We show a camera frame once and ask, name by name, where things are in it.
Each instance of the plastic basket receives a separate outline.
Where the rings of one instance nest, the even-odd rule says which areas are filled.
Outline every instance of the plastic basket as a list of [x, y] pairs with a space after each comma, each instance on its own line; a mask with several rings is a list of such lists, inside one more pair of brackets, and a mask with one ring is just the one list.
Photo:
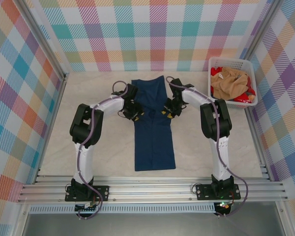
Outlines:
[[242, 59], [236, 59], [236, 58], [219, 58], [219, 57], [212, 57], [208, 61], [208, 84], [207, 84], [207, 91], [208, 96], [212, 98], [211, 96], [211, 68], [217, 68], [217, 67], [230, 67], [232, 69], [242, 70], [247, 72], [247, 74], [250, 77], [251, 80], [251, 87], [256, 92], [256, 97], [252, 101], [252, 103], [243, 103], [243, 102], [233, 102], [233, 101], [226, 101], [226, 104], [230, 108], [240, 108], [244, 109], [246, 107], [252, 107], [255, 106], [258, 103], [258, 95], [257, 95], [257, 85], [256, 85], [256, 78], [254, 73], [254, 68], [252, 66], [252, 63], [248, 60], [242, 60]]

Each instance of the white tabletop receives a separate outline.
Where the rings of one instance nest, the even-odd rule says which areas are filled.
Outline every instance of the white tabletop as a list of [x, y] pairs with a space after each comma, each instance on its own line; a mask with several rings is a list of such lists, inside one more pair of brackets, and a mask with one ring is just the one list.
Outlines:
[[[106, 99], [114, 81], [130, 83], [134, 79], [151, 80], [161, 75], [180, 78], [183, 84], [193, 84], [207, 94], [207, 72], [74, 72], [68, 79], [54, 129], [41, 168], [42, 175], [73, 175], [76, 157], [69, 129], [81, 103], [93, 104]], [[166, 84], [167, 95], [172, 93]], [[122, 90], [123, 85], [116, 86]], [[230, 166], [242, 177], [261, 177], [245, 111], [229, 109], [233, 128], [229, 140]], [[95, 146], [93, 173], [95, 176], [120, 177], [209, 177], [212, 174], [212, 154], [207, 138], [202, 134], [200, 113], [191, 106], [183, 110], [171, 124], [176, 169], [134, 171], [134, 125], [119, 116], [103, 122], [102, 134]]]

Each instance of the red cloth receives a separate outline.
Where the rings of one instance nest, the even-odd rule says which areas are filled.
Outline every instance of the red cloth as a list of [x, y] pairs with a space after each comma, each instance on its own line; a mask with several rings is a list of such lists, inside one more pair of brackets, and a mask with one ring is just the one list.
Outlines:
[[[211, 76], [214, 76], [214, 75], [216, 75], [217, 73], [219, 73], [221, 71], [222, 71], [222, 67], [218, 67], [216, 69], [214, 67], [212, 67], [211, 68]], [[250, 77], [248, 77], [247, 87], [248, 87], [248, 90], [245, 93], [243, 93], [241, 96], [238, 96], [238, 97], [234, 98], [233, 99], [234, 102], [251, 103], [251, 101], [248, 98], [248, 95], [252, 94], [252, 95], [256, 96], [256, 92], [251, 87], [251, 79], [250, 79]], [[214, 92], [214, 89], [211, 86], [211, 95], [212, 96], [213, 96], [213, 92]]]

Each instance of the beige cloth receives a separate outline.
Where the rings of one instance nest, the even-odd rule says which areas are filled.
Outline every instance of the beige cloth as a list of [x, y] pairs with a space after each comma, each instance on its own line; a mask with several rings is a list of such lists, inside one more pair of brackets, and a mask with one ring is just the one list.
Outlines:
[[211, 76], [213, 96], [224, 100], [231, 100], [248, 90], [248, 75], [246, 72], [229, 67], [223, 67], [222, 72]]

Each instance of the plaid fabric backdrop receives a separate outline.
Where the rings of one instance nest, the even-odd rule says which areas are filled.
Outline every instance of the plaid fabric backdrop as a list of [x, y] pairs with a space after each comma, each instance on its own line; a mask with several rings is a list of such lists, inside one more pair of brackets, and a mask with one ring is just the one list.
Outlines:
[[275, 180], [295, 218], [295, 0], [285, 0], [252, 63], [261, 99], [253, 109]]
[[0, 236], [45, 142], [60, 79], [12, 2], [0, 0]]
[[[31, 0], [27, 2], [62, 63]], [[212, 56], [246, 53], [271, 2], [39, 0], [74, 71], [206, 71]], [[260, 6], [264, 10], [257, 14]], [[255, 27], [248, 27], [251, 21]]]

